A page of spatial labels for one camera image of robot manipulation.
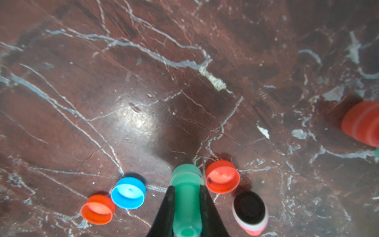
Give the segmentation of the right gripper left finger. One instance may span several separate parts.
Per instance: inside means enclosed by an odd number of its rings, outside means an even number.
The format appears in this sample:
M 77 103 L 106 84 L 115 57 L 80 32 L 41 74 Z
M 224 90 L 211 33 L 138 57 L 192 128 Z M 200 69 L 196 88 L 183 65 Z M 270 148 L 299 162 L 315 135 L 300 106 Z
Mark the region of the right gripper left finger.
M 175 213 L 175 187 L 169 186 L 161 203 L 157 216 L 146 237 L 173 237 Z

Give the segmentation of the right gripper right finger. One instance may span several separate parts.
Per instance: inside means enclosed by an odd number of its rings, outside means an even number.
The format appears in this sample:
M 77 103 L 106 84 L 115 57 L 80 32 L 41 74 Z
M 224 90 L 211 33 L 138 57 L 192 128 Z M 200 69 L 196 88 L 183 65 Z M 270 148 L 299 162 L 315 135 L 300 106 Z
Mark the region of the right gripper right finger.
M 206 186 L 200 186 L 201 237 L 229 237 Z

